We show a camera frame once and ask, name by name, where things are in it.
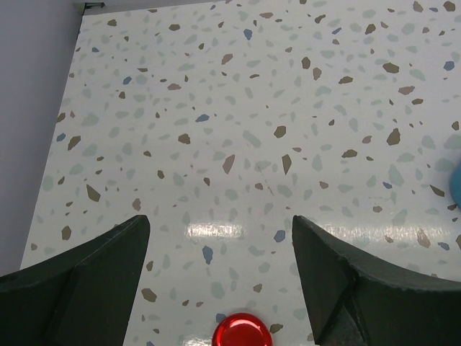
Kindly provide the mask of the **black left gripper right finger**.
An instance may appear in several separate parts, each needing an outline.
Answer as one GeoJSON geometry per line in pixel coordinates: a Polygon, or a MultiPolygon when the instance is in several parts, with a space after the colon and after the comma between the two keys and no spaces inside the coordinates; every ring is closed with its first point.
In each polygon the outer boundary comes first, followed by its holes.
{"type": "Polygon", "coordinates": [[[303,216],[292,243],[316,345],[459,345],[460,283],[386,262],[303,216]]]}

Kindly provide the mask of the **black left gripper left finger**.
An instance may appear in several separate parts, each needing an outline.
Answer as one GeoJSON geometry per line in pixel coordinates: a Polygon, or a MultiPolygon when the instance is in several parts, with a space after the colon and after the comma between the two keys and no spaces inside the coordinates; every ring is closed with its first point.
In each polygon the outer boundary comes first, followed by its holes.
{"type": "Polygon", "coordinates": [[[146,216],[134,216],[1,277],[1,344],[122,345],[150,230],[146,216]]]}

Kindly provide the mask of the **red jar lid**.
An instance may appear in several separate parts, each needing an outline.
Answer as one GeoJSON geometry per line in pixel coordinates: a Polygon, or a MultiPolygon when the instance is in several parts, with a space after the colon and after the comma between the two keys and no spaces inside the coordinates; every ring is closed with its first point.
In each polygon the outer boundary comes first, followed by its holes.
{"type": "Polygon", "coordinates": [[[258,317],[235,313],[225,317],[215,328],[212,346],[273,346],[271,334],[258,317]]]}

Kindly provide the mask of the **blue oval candy tray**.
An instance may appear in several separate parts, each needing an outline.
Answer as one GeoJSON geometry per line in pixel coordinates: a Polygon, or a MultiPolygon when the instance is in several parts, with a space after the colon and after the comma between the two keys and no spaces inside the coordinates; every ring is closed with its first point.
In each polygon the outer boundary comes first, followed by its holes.
{"type": "Polygon", "coordinates": [[[449,192],[454,203],[461,206],[461,162],[453,170],[449,178],[449,192]]]}

